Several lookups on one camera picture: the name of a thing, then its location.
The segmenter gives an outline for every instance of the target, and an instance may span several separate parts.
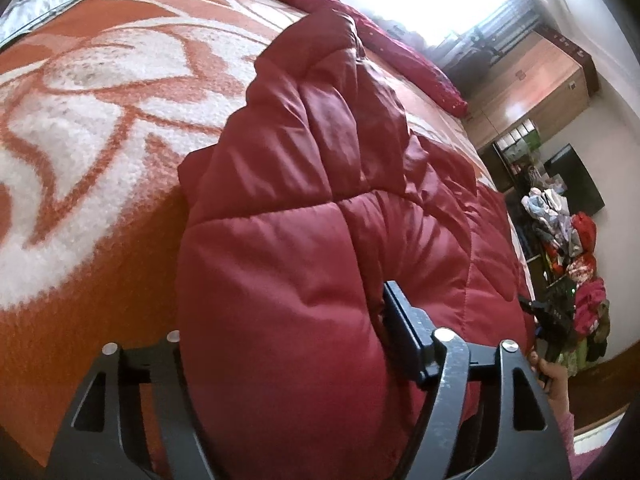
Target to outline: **silver screw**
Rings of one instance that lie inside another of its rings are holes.
[[[505,339],[502,343],[502,348],[504,348],[507,352],[513,354],[514,352],[518,351],[518,343],[516,343],[515,341],[511,340],[511,339]]]
[[[169,343],[179,343],[180,342],[180,331],[179,330],[171,330],[171,332],[169,332],[166,335],[166,340]]]
[[[456,333],[453,332],[453,330],[450,328],[437,328],[433,335],[436,336],[436,339],[438,339],[439,341],[448,343],[453,338],[455,338]]]
[[[117,343],[107,343],[102,347],[102,353],[105,355],[113,355],[118,351]]]

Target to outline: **pink sleeve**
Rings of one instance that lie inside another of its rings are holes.
[[[584,472],[585,469],[595,460],[602,450],[601,447],[592,449],[586,453],[580,455],[574,451],[574,415],[573,413],[567,413],[562,420],[558,421],[560,427],[560,434],[562,435],[562,441],[564,442],[564,448],[569,456],[569,465],[571,466],[571,476],[577,479]]]

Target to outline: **brown floor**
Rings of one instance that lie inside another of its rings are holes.
[[[575,429],[604,421],[640,393],[640,342],[619,356],[569,379]]]

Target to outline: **pile of clothes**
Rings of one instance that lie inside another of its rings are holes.
[[[532,187],[522,205],[535,220],[533,231],[546,251],[556,278],[575,282],[574,334],[560,356],[570,376],[590,366],[607,350],[609,301],[596,273],[596,225],[588,215],[569,215],[566,199],[553,189]]]

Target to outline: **person's arm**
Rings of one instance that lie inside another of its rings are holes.
[[[549,405],[558,423],[564,448],[569,457],[572,478],[577,479],[593,462],[602,448],[593,449],[582,454],[575,453],[574,415],[569,410],[569,377],[566,368],[540,359],[535,352],[529,355],[529,362],[534,371],[540,371],[549,378],[547,386],[545,387],[542,382],[541,386],[547,394]]]

